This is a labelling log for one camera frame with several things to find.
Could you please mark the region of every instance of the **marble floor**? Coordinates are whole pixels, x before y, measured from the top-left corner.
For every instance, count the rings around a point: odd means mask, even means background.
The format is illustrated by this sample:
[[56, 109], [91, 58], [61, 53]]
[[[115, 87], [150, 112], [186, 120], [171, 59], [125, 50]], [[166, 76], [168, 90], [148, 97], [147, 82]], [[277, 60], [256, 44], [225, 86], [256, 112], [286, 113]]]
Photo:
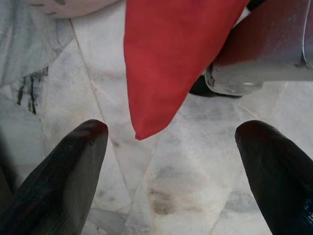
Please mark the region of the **marble floor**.
[[239, 99], [189, 94], [164, 131], [137, 141], [123, 57], [125, 1], [72, 20], [17, 0], [0, 9], [0, 144], [16, 187], [68, 132], [95, 118], [110, 139], [82, 234], [271, 234], [235, 129], [266, 121], [312, 157], [313, 83], [266, 83]]

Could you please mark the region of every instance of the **red cloth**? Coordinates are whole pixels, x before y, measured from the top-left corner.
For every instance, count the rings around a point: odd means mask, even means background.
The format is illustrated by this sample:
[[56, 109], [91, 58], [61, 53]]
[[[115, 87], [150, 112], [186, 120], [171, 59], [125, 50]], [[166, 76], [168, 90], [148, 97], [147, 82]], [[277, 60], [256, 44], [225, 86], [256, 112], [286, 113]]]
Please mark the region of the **red cloth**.
[[124, 55], [137, 139], [171, 122], [248, 2], [127, 0]]

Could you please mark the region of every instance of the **red fabric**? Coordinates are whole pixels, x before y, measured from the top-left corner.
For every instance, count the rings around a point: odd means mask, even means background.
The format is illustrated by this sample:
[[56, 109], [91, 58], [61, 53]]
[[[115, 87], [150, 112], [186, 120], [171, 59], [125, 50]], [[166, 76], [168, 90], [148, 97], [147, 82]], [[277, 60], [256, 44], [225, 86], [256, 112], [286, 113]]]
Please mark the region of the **red fabric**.
[[136, 138], [163, 130], [249, 0], [128, 0], [124, 37]]

